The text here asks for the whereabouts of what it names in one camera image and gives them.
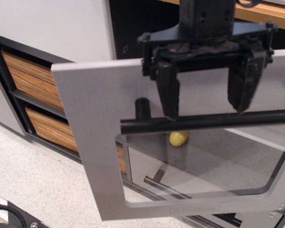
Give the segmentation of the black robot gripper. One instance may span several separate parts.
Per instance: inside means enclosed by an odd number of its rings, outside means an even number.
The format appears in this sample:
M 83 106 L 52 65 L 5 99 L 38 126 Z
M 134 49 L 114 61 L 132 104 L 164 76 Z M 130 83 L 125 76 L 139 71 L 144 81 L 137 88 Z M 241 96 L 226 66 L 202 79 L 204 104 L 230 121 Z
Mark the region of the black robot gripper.
M 145 32 L 137 41 L 142 45 L 142 73 L 155 80 L 164 116 L 172 121 L 179 117 L 180 83 L 178 69 L 168 62 L 155 65 L 152 50 L 160 45 L 192 43 L 200 46 L 220 46 L 227 40 L 243 40 L 260 37 L 265 40 L 263 49 L 267 51 L 250 52 L 242 60 L 229 68 L 228 101 L 239 113 L 245 112 L 254 98 L 261 80 L 266 56 L 272 62 L 272 35 L 278 25 L 267 23 L 236 22 L 236 4 L 245 8 L 258 5 L 254 0 L 247 4 L 239 0 L 182 0 L 179 7 L 179 23 L 154 33 Z

